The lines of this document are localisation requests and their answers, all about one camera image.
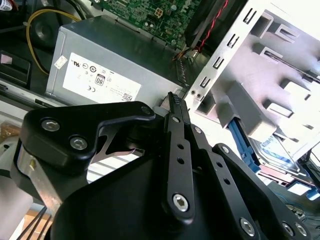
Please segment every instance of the blue plastic tab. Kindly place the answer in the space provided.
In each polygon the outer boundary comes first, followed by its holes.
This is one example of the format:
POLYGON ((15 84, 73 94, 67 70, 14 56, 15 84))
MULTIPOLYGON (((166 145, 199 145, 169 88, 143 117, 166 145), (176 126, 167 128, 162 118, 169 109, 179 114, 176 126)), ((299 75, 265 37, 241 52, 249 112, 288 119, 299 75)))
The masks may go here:
POLYGON ((233 136, 236 148, 238 149, 245 164, 247 164, 255 174, 261 171, 261 168, 255 164, 252 157, 252 155, 255 154, 252 147, 246 143, 234 119, 229 123, 228 128, 233 136))

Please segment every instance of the mounting hole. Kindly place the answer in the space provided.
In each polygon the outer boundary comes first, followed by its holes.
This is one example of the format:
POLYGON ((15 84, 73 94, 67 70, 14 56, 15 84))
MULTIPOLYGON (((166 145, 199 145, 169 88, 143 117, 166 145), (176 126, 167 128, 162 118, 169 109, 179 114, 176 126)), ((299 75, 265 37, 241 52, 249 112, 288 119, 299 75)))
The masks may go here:
POLYGON ((178 158, 177 158, 177 161, 178 161, 178 163, 180 163, 180 164, 185 164, 185 161, 184 161, 181 157, 178 157, 178 158))
POLYGON ((177 122, 177 123, 180 123, 180 119, 179 119, 179 118, 173 116, 172 119, 173 119, 173 121, 175 121, 175 122, 177 122))
POLYGON ((146 106, 142 106, 141 107, 141 110, 142 110, 142 112, 144 112, 145 114, 151 114, 151 111, 150 111, 150 109, 148 108, 148 107, 146 107, 146 106))
POLYGON ((228 185, 231 184, 230 181, 229 181, 228 179, 226 179, 226 178, 224 178, 223 181, 224 181, 226 184, 228 184, 228 185))

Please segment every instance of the red and black wires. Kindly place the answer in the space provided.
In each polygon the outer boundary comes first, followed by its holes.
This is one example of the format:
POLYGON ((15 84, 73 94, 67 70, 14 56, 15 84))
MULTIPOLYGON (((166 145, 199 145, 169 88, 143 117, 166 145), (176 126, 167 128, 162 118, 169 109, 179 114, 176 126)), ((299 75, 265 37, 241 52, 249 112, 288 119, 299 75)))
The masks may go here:
POLYGON ((227 7, 228 3, 229 3, 229 0, 225 0, 223 6, 219 9, 218 13, 212 19, 211 26, 210 26, 208 32, 206 33, 205 38, 202 40, 200 46, 199 47, 196 46, 195 48, 187 48, 186 50, 179 52, 177 55, 174 56, 174 58, 172 59, 173 61, 181 59, 184 55, 186 55, 188 52, 193 51, 193 50, 196 50, 199 53, 201 53, 203 47, 205 46, 207 39, 210 37, 210 34, 216 25, 218 18, 220 17, 223 10, 227 7))
POLYGON ((202 48, 204 47, 207 39, 210 37, 210 34, 211 34, 212 30, 214 29, 215 24, 216 24, 218 18, 220 17, 220 15, 221 15, 221 13, 223 12, 223 10, 227 7, 228 3, 229 3, 229 0, 225 0, 223 6, 220 8, 220 10, 218 11, 218 13, 215 15, 215 17, 214 17, 213 20, 211 21, 211 26, 210 26, 208 32, 206 33, 205 38, 202 40, 201 45, 200 45, 199 48, 198 48, 199 53, 201 53, 202 48))

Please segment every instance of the black metal bracket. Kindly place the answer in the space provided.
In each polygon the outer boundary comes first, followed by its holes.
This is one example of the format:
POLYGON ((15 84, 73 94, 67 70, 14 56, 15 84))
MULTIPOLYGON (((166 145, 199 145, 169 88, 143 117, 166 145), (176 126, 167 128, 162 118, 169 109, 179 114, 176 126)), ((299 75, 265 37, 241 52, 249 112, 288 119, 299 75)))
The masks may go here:
POLYGON ((56 214, 52 239, 311 239, 229 147, 208 144, 185 101, 168 100, 165 117, 141 102, 26 115, 15 166, 56 214), (87 184, 95 156, 136 149, 144 155, 87 184))

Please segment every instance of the power supply label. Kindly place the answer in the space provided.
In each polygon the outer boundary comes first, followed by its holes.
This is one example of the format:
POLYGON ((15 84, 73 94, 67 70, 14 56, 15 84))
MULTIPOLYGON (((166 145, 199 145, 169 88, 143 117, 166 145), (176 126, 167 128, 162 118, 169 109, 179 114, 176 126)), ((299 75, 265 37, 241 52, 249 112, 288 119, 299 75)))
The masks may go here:
POLYGON ((72 52, 63 88, 106 104, 134 101, 141 84, 72 52))

